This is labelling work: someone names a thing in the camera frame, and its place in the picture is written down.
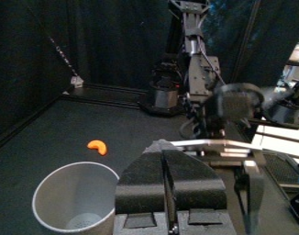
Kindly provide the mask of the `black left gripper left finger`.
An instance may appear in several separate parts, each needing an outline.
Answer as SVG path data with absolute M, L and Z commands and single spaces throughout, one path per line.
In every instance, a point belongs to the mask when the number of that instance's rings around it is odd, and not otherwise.
M 156 140 L 121 172 L 114 190 L 113 235 L 168 235 L 161 154 Z

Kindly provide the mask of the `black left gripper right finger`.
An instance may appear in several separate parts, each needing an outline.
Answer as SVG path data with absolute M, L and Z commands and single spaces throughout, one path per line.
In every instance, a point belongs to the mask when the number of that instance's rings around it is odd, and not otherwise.
M 236 235 L 224 183 L 214 170 L 164 142 L 161 164 L 172 193 L 178 235 Z

